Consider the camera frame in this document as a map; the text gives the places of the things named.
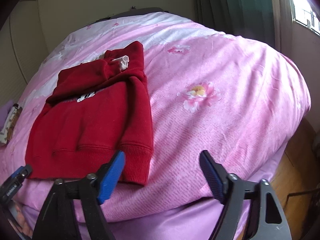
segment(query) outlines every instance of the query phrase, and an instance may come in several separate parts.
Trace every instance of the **wooden floor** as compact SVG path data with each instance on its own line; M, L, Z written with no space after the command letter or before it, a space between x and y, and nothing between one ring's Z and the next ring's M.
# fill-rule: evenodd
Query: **wooden floor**
M292 240L299 240L301 237L311 195L290 197L285 204L287 195L314 189L320 183L320 165L311 151L314 136L315 131L309 122L303 119L289 140L271 183L284 208Z

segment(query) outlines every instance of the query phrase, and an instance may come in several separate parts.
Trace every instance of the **green curtain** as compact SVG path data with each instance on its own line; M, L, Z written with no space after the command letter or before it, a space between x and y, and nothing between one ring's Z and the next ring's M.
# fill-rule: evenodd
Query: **green curtain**
M272 0L195 0L197 21L275 48Z

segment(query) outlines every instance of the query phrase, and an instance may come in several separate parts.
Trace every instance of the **red hoodie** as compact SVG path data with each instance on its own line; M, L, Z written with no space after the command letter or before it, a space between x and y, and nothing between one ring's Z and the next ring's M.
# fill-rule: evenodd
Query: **red hoodie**
M129 65L121 71L112 60L125 55ZM107 50L104 59L62 70L30 132L30 178L83 178L119 149L125 153L121 180L144 185L153 133L143 67L143 46L135 41Z

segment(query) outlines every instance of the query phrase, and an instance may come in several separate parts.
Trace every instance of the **pink flower print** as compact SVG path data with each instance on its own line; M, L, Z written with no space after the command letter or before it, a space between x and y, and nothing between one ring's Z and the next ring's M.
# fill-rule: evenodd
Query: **pink flower print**
M187 54L190 50L190 46L173 46L171 49L168 49L167 51L169 53L177 53L177 54Z
M183 108L191 113L195 113L201 107L212 106L214 102L221 100L221 93L218 88L214 87L213 82L193 84L182 93L178 93L177 96L182 96Z

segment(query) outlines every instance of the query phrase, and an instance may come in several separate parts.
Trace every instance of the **bed sheet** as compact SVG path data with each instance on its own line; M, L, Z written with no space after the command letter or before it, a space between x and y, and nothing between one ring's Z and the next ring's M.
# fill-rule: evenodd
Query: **bed sheet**
M203 149L228 172L248 179L289 140L310 108L297 67L264 43L163 12L99 22L71 33L26 87L13 138L0 155L0 182L25 165L30 129L58 73L133 41L144 46L154 154L147 186L118 184L101 206L108 222L211 196L198 165ZM39 211L51 185L26 180L16 200ZM84 222L79 201L75 208Z
M285 147L286 143L248 180L267 179L271 181ZM244 228L249 207L249 201L244 201L234 240ZM109 223L109 227L117 240L208 240L222 208L223 206L217 200L204 198L157 214ZM39 212L29 206L23 206L22 212L26 221L34 228ZM83 240L90 239L84 223L79 224L79 230Z

